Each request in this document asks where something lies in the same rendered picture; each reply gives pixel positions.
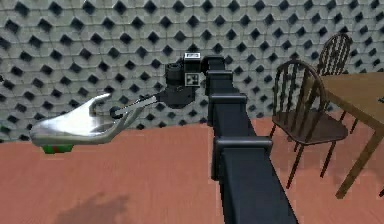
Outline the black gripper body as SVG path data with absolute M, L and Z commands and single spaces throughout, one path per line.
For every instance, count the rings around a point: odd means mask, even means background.
M 196 87 L 185 85 L 184 62 L 165 65 L 166 87 L 157 93 L 156 98 L 172 109 L 182 109 L 195 100 Z

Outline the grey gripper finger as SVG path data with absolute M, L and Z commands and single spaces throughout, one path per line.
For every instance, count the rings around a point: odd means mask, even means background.
M 148 106 L 150 104 L 156 103 L 157 102 L 157 97 L 155 95 L 145 97 L 145 98 L 140 98 L 134 103 L 127 105 L 125 107 L 117 107 L 114 106 L 110 109 L 110 116 L 114 119 L 120 119 L 123 117 L 125 113 L 128 113 L 130 111 L 133 111 L 138 108 L 142 108 L 145 106 Z

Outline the silver statue with green base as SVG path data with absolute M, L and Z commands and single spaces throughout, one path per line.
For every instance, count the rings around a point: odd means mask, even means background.
M 143 107 L 136 107 L 119 119 L 98 114 L 96 106 L 110 97 L 110 93 L 104 93 L 89 99 L 70 112 L 38 121 L 29 131 L 31 142 L 37 147 L 42 147 L 46 154 L 58 152 L 53 149 L 54 146 L 73 147 L 111 142 L 136 120 Z

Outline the dark wooden spindle chair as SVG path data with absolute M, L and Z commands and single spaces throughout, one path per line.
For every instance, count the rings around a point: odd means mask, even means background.
M 319 57 L 317 73 L 320 76 L 340 75 L 345 68 L 353 40 L 346 33 L 330 37 Z
M 297 153 L 286 188 L 295 177 L 306 146 L 330 143 L 320 176 L 323 177 L 338 141 L 348 136 L 341 121 L 327 112 L 329 100 L 323 82 L 308 63 L 291 59 L 279 65 L 274 79 L 270 136 L 279 127 L 295 142 Z

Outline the brown wooden table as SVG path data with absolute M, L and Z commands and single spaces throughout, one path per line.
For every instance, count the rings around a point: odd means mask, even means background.
M 384 103 L 379 101 L 384 97 L 384 72 L 322 76 L 321 79 L 332 103 L 374 130 L 336 193 L 337 199 L 343 199 L 384 139 Z

